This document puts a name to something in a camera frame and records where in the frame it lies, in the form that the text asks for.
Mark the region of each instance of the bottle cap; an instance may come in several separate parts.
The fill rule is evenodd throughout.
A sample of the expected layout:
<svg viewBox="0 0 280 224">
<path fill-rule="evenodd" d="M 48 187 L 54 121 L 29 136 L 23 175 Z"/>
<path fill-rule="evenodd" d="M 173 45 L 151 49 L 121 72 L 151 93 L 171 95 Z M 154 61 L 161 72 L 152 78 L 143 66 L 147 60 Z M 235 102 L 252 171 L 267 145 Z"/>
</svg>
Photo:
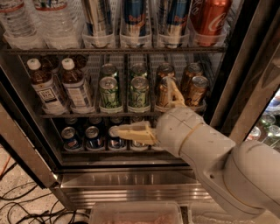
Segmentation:
<svg viewBox="0 0 280 224">
<path fill-rule="evenodd" d="M 75 68 L 73 60 L 69 58 L 62 60 L 62 66 L 65 70 L 72 70 L 73 68 Z"/>
<path fill-rule="evenodd" d="M 29 59 L 29 60 L 27 60 L 27 66 L 31 70 L 37 70 L 41 67 L 41 63 L 39 62 L 38 59 Z"/>
</svg>

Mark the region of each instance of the refrigerator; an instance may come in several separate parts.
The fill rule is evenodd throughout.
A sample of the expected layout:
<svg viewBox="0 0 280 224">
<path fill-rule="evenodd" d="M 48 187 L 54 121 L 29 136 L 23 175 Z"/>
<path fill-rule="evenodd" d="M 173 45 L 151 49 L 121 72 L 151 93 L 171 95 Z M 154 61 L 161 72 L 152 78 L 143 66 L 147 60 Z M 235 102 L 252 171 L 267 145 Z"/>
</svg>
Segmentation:
<svg viewBox="0 0 280 224">
<path fill-rule="evenodd" d="M 151 33 L 155 31 L 150 14 Z M 151 124 L 162 112 L 155 110 L 153 85 L 160 63 L 168 61 L 180 80 L 192 62 L 203 65 L 210 82 L 203 117 L 237 143 L 249 133 L 277 94 L 280 83 L 280 10 L 278 1 L 234 1 L 227 16 L 227 37 L 222 45 L 182 46 L 175 49 L 154 45 L 143 48 L 31 49 L 10 48 L 0 42 L 0 144 L 42 188 L 49 188 L 69 210 L 90 209 L 96 202 L 175 200 L 181 206 L 194 201 L 213 201 L 198 182 L 192 167 L 165 150 L 69 152 L 63 148 L 61 131 L 65 118 L 144 116 Z M 93 74 L 96 111 L 89 114 L 48 115 L 31 86 L 26 61 L 40 55 L 88 57 Z M 123 111 L 100 111 L 97 81 L 100 67 L 114 64 L 120 74 Z M 150 73 L 150 111 L 129 112 L 128 71 L 144 63 Z"/>
</svg>

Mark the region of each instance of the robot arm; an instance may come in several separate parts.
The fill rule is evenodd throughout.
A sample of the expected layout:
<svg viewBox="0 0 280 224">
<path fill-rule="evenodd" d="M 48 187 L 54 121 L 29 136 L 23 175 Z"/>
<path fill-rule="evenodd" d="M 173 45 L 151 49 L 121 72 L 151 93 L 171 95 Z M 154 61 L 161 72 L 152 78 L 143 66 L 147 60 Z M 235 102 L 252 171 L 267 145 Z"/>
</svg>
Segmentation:
<svg viewBox="0 0 280 224">
<path fill-rule="evenodd" d="M 280 153 L 256 141 L 236 145 L 189 108 L 167 111 L 156 133 L 159 145 L 184 159 L 229 214 L 253 219 L 268 209 L 280 218 Z"/>
</svg>

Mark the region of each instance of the floor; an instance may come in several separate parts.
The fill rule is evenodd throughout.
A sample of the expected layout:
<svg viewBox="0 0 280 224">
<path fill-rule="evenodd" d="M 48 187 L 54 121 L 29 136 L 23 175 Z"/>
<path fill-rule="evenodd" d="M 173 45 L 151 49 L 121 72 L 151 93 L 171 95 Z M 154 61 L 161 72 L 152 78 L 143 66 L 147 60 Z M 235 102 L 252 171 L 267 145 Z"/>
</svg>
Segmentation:
<svg viewBox="0 0 280 224">
<path fill-rule="evenodd" d="M 0 173 L 2 172 L 4 165 L 8 162 L 10 155 L 0 145 Z M 15 161 L 11 158 L 7 164 L 6 171 L 11 167 Z M 45 224 L 66 224 L 66 223 L 79 223 L 78 221 L 88 222 L 88 218 L 79 213 L 85 213 L 86 211 L 78 211 L 71 220 L 73 213 L 69 211 L 64 212 L 61 216 L 53 216 L 51 219 L 47 216 L 50 212 L 56 213 L 64 207 L 57 202 L 57 199 L 48 189 L 41 189 L 36 187 L 36 184 L 32 179 L 20 168 L 17 164 L 12 170 L 0 180 L 0 224 L 18 224 L 18 223 L 45 223 Z M 22 220 L 29 214 L 42 214 L 45 213 L 45 217 L 42 219 L 30 218 L 28 220 Z"/>
</svg>

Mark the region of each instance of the red can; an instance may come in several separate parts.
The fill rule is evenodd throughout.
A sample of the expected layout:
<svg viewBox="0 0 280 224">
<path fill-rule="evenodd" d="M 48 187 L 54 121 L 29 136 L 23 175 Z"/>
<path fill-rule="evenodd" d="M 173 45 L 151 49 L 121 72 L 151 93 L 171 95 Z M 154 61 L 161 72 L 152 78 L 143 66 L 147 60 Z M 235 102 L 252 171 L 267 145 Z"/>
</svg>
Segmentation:
<svg viewBox="0 0 280 224">
<path fill-rule="evenodd" d="M 190 19 L 199 35 L 218 36 L 221 34 L 233 0 L 193 0 Z M 199 46 L 215 45 L 214 38 L 199 41 Z"/>
</svg>

